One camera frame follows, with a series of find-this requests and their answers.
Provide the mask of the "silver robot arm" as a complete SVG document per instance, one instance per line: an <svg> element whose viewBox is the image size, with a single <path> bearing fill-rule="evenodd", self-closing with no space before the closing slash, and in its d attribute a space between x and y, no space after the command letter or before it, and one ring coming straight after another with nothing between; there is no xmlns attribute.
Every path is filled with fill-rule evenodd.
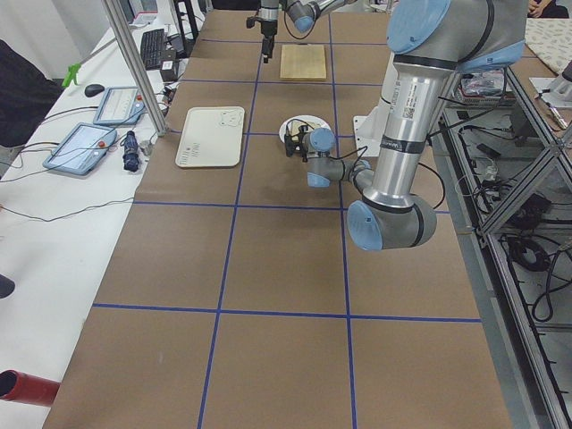
<svg viewBox="0 0 572 429"><path fill-rule="evenodd" d="M342 6L354 4L354 1L344 0L323 0L323 1L279 1L262 0L259 2L256 13L247 17L246 26L251 29L256 23L260 24L263 35L261 54L264 63L268 63L273 58L274 38L278 33L279 11L284 12L300 33L310 31L317 20L328 13L331 13Z"/></svg>
<svg viewBox="0 0 572 429"><path fill-rule="evenodd" d="M327 187L351 181L361 198L349 205L347 223L363 250L413 248L436 228L433 208L411 193L425 140L445 81L455 72L505 68L522 55L526 1L400 1L393 10L387 43L397 79L388 118L378 130L377 166L331 156L331 130L284 136L289 156L300 152L307 183Z"/></svg>

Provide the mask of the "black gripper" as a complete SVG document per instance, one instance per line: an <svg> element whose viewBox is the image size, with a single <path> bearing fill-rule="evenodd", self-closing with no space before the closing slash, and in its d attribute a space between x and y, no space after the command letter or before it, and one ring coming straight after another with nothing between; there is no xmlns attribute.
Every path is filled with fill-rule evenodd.
<svg viewBox="0 0 572 429"><path fill-rule="evenodd" d="M263 62L268 63L268 59L273 58L274 38L278 31L278 21L275 18L267 19L259 16L247 17L246 26L248 29L254 28L256 23L260 24L260 30L263 36L261 47Z"/></svg>
<svg viewBox="0 0 572 429"><path fill-rule="evenodd" d="M291 136L287 130L285 130L284 145L285 155L287 157L292 157L295 154L298 154L301 156L303 162L307 161L307 147L303 143L303 139L306 135L307 133Z"/></svg>

